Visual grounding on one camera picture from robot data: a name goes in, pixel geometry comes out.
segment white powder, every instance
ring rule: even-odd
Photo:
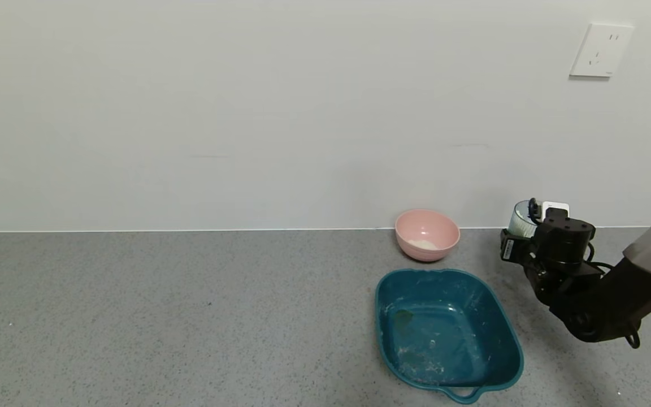
[[[409,240],[409,244],[424,250],[438,250],[439,247],[428,240]]]

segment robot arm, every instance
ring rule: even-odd
[[[594,226],[569,217],[568,205],[533,198],[525,214],[520,204],[514,216],[531,227],[513,220],[501,231],[502,260],[522,265],[539,301],[572,335],[586,342],[625,337],[640,347],[637,331],[651,312],[651,228],[610,266],[592,261]]]

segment white wall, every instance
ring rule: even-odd
[[[592,21],[636,26],[609,81]],[[651,0],[0,1],[0,230],[651,224]]]

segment cable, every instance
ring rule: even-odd
[[[594,246],[592,243],[587,243],[587,246],[589,247],[589,256],[587,257],[587,263],[589,263],[589,261],[592,261],[592,258],[594,258]]]
[[[587,261],[587,264],[594,267],[604,267],[609,269],[609,271],[612,271],[614,268],[613,265],[608,265],[607,263],[602,263],[601,261]]]

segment wall outlet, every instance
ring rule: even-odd
[[[634,27],[627,25],[589,25],[570,74],[612,76],[622,61],[634,30]]]

